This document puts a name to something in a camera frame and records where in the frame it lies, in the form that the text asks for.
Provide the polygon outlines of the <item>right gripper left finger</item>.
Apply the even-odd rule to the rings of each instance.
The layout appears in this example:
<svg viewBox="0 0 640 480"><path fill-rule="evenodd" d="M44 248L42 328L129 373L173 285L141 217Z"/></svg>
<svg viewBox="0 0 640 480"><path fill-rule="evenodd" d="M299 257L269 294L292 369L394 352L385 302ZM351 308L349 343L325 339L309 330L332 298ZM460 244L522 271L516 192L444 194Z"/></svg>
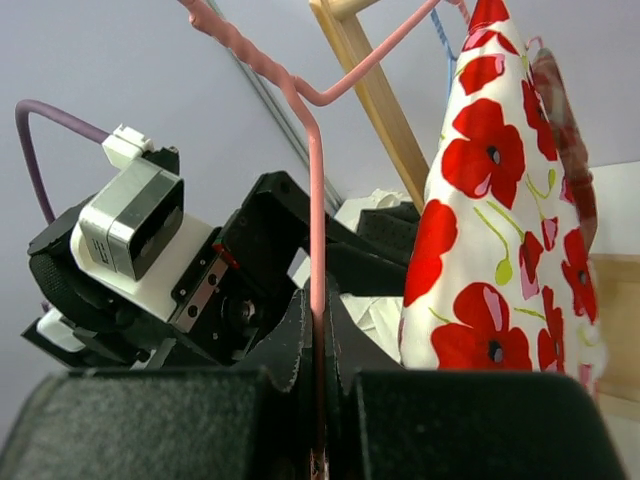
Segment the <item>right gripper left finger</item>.
<svg viewBox="0 0 640 480"><path fill-rule="evenodd" d="M314 434L308 295L231 368L46 378L1 453L5 479L307 479Z"/></svg>

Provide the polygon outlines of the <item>dark grey dotted skirt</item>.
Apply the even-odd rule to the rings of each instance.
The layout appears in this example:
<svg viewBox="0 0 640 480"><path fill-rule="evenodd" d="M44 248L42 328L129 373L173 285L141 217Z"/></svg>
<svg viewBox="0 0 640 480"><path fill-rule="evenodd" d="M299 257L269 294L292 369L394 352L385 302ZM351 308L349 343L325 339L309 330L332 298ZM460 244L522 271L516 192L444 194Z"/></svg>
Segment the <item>dark grey dotted skirt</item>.
<svg viewBox="0 0 640 480"><path fill-rule="evenodd" d="M356 233L381 249L397 263L407 264L413 252L420 215L412 202L365 209L359 216Z"/></svg>

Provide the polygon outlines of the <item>pink wire hanger floral skirt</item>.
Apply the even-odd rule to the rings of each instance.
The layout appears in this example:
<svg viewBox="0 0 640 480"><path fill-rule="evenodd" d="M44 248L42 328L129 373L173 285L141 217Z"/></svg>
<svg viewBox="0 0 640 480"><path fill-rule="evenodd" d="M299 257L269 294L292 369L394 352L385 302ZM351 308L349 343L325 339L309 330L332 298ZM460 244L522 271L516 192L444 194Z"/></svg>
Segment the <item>pink wire hanger floral skirt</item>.
<svg viewBox="0 0 640 480"><path fill-rule="evenodd" d="M307 105L326 106L353 88L357 82L388 54L438 4L424 2L381 45L368 54L356 67L324 92L316 90L306 80L293 76L280 63L258 49L230 22L222 19L202 1L183 1L191 25L230 49L235 57L255 73L266 78L283 93L289 107L305 127L310 161L310 310L312 314L313 354L315 373L316 433L311 454L313 479L326 477L326 401L325 401L325 309L326 309L326 217L323 146L317 121Z"/></svg>

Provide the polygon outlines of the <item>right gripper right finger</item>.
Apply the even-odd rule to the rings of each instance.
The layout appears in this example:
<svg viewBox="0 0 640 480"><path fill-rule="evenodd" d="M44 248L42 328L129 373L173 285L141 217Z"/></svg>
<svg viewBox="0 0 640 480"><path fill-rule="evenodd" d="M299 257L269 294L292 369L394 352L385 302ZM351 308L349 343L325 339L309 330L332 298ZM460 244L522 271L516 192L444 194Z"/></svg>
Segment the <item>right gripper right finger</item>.
<svg viewBox="0 0 640 480"><path fill-rule="evenodd" d="M333 479L622 479L581 385L546 373L406 370L326 293Z"/></svg>

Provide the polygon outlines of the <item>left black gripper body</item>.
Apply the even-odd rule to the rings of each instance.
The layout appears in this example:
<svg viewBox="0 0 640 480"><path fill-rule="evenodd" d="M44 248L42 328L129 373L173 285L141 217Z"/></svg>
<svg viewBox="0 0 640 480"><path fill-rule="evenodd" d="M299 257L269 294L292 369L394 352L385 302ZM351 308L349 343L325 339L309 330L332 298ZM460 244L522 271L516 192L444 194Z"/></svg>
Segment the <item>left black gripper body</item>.
<svg viewBox="0 0 640 480"><path fill-rule="evenodd" d="M174 149L151 160L167 166ZM274 288L249 272L249 190L225 224L214 227L172 291L178 307L162 321L81 271L70 240L95 194L52 220L29 244L29 268L47 301L25 339L69 368L132 367L174 346L182 363L231 365L280 322L295 291L289 276Z"/></svg>

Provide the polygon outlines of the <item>white red floral skirt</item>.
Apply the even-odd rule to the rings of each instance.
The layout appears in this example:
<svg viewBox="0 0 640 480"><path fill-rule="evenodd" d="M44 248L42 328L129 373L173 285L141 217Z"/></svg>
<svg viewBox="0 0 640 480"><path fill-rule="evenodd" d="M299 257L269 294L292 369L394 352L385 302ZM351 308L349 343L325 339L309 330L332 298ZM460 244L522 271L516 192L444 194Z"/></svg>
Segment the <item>white red floral skirt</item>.
<svg viewBox="0 0 640 480"><path fill-rule="evenodd" d="M506 4L480 1L425 187L398 349L413 369L606 365L576 199Z"/></svg>

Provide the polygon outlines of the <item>red plaid skirt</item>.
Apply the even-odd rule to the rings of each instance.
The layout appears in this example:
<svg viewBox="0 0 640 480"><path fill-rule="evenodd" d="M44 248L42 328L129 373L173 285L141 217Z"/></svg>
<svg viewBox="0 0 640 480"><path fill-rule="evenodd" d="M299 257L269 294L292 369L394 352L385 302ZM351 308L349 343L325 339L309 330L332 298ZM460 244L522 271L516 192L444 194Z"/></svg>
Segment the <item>red plaid skirt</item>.
<svg viewBox="0 0 640 480"><path fill-rule="evenodd" d="M559 65L549 48L542 47L536 53L532 74L573 195L585 248L589 252L598 227L593 175L588 164L588 151L571 109Z"/></svg>

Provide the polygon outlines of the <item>pink wire hanger plaid skirt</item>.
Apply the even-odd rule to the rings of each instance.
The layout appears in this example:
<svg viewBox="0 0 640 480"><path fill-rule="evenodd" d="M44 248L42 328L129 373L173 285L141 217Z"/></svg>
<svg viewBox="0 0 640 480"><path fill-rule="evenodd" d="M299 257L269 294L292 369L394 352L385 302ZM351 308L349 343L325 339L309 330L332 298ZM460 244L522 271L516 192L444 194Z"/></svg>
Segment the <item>pink wire hanger plaid skirt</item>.
<svg viewBox="0 0 640 480"><path fill-rule="evenodd" d="M541 36L531 37L526 43L526 50L529 51L532 48L541 49L544 47L544 41Z"/></svg>

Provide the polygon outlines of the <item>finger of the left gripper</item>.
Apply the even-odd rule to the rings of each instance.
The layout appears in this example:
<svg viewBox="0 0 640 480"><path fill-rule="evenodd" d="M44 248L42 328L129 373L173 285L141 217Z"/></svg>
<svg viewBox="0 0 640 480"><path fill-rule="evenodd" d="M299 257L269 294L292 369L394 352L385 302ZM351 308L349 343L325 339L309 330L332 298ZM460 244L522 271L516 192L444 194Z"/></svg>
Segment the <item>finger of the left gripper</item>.
<svg viewBox="0 0 640 480"><path fill-rule="evenodd" d="M261 175L249 194L249 272L274 288L298 251L323 262L342 294L401 295L407 264L359 237L323 211L284 171Z"/></svg>

